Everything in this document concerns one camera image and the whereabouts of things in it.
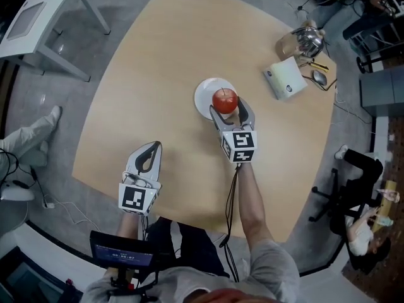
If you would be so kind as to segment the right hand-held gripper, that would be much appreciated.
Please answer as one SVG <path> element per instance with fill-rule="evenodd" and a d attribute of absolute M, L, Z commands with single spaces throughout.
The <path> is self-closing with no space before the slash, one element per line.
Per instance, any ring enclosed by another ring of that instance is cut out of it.
<path fill-rule="evenodd" d="M 210 115 L 221 137 L 220 146 L 229 162 L 251 162 L 258 149 L 257 132 L 254 130 L 255 114 L 242 97 L 238 97 L 237 107 L 240 126 L 227 122 L 212 105 Z"/>

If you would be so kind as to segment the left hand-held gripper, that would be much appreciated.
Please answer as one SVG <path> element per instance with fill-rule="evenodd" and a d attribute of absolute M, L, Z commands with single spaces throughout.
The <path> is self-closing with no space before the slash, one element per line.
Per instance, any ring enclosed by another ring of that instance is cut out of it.
<path fill-rule="evenodd" d="M 130 154 L 119 184 L 118 207 L 128 213 L 148 216 L 162 187 L 158 182 L 162 144 L 147 143 Z"/>

